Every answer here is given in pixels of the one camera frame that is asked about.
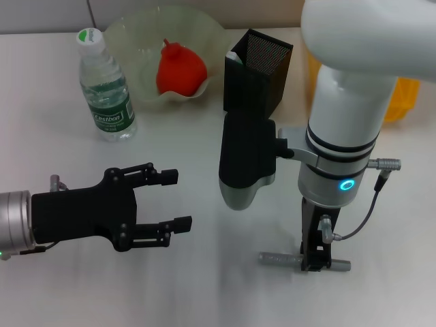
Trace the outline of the yellow plastic bin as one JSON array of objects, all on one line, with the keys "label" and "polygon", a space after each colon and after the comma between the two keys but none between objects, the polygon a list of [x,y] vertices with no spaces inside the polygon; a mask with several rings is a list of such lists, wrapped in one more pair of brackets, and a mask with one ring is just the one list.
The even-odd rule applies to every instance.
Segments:
[{"label": "yellow plastic bin", "polygon": [[[321,63],[306,49],[307,54],[307,81],[306,97],[307,112],[310,113],[311,105],[317,85],[317,75]],[[402,120],[416,104],[420,89],[420,82],[410,78],[398,78],[390,98],[390,103],[384,117],[384,123],[394,123]]]}]

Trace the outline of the clear water bottle green label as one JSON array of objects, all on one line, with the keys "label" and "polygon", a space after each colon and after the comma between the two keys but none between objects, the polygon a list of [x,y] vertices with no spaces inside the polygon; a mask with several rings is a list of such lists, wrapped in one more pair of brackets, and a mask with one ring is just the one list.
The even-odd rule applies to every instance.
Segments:
[{"label": "clear water bottle green label", "polygon": [[76,43],[80,86],[96,128],[110,142],[132,138],[137,127],[127,81],[103,33],[85,28],[76,35]]}]

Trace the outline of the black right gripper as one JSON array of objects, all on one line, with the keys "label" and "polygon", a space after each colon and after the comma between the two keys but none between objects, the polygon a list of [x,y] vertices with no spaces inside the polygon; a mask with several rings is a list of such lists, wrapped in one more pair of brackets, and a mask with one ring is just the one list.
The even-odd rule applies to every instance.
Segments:
[{"label": "black right gripper", "polygon": [[331,245],[325,245],[322,242],[321,231],[318,228],[322,215],[328,215],[332,229],[334,229],[340,210],[340,208],[317,206],[306,198],[302,198],[301,271],[316,272],[317,270],[330,269],[332,264]]}]

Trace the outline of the grey marker pen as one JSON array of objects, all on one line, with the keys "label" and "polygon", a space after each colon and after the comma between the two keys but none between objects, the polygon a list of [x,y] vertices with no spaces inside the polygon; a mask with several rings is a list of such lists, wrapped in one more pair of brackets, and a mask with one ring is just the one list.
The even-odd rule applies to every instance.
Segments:
[{"label": "grey marker pen", "polygon": [[352,268],[351,262],[347,260],[332,259],[329,267],[325,264],[316,264],[315,267],[302,268],[303,258],[302,255],[292,255],[287,253],[271,253],[259,252],[258,262],[263,265],[269,266],[282,266],[298,268],[301,271],[319,272],[323,270],[331,270],[335,272],[349,272]]}]

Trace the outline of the green glass fruit plate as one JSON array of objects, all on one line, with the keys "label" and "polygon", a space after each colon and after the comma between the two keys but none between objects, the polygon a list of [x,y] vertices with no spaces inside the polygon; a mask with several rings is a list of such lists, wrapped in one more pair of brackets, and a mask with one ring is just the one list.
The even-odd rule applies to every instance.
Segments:
[{"label": "green glass fruit plate", "polygon": [[156,76],[166,40],[194,51],[205,63],[208,78],[191,96],[200,97],[208,85],[223,78],[229,33],[208,14],[186,5],[163,5],[128,14],[104,31],[109,53],[125,74],[132,98],[142,107],[186,102],[175,92],[160,93]]}]

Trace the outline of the orange fruit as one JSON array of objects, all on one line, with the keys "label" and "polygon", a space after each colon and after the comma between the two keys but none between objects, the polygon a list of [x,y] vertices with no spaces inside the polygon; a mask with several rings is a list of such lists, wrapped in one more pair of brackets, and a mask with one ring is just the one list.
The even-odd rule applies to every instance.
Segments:
[{"label": "orange fruit", "polygon": [[185,97],[193,96],[208,78],[204,61],[178,42],[165,38],[163,43],[156,75],[157,90],[161,94],[171,91]]}]

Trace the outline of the black mesh pen holder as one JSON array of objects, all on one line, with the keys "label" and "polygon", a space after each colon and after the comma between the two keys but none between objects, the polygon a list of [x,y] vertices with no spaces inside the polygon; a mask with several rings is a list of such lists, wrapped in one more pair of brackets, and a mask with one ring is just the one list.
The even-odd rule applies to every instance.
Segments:
[{"label": "black mesh pen holder", "polygon": [[225,58],[223,109],[269,118],[283,98],[293,47],[249,29],[231,49],[244,65]]}]

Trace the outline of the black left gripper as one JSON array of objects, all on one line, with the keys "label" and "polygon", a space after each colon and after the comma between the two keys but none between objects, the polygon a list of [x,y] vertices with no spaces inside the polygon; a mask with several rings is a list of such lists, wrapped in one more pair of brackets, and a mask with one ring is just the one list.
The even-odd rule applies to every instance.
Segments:
[{"label": "black left gripper", "polygon": [[160,172],[151,162],[109,168],[93,187],[31,196],[31,229],[36,243],[55,243],[92,236],[108,239],[118,252],[168,247],[172,234],[191,230],[192,217],[137,224],[133,188],[175,185],[178,170]]}]

